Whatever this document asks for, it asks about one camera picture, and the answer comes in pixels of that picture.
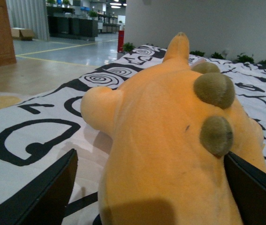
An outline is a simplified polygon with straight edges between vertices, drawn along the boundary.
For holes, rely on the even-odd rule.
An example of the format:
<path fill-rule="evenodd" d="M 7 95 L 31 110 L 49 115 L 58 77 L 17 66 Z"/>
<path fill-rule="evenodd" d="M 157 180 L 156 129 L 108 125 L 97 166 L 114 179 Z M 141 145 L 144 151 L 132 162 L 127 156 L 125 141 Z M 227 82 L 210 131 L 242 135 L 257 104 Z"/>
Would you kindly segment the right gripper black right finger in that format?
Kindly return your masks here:
<path fill-rule="evenodd" d="M 245 225 L 266 225 L 266 173 L 233 152 L 224 157 L 230 189 Z"/>

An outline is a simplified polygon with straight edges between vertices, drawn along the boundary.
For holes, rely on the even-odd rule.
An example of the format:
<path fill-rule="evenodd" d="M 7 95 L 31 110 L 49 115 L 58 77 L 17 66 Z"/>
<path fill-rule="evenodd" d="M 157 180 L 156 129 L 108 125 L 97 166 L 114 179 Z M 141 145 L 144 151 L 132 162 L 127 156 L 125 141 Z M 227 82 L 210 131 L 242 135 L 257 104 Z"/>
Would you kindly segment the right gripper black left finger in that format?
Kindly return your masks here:
<path fill-rule="evenodd" d="M 72 149 L 0 204 L 0 225 L 60 225 L 77 170 Z"/>

